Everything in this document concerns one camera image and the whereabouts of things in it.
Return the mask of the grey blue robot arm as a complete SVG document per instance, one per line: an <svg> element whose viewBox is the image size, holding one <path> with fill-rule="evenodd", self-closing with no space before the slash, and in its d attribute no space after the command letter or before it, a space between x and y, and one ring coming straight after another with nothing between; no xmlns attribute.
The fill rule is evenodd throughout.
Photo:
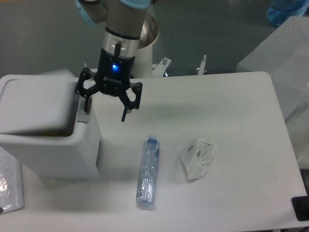
<svg viewBox="0 0 309 232"><path fill-rule="evenodd" d="M140 107L142 83L131 83L130 79L147 9L153 1L77 0L75 4L85 23L106 23L97 71L83 68L75 93L85 98L85 112L97 92L118 97L124 105L124 121L129 111Z"/></svg>

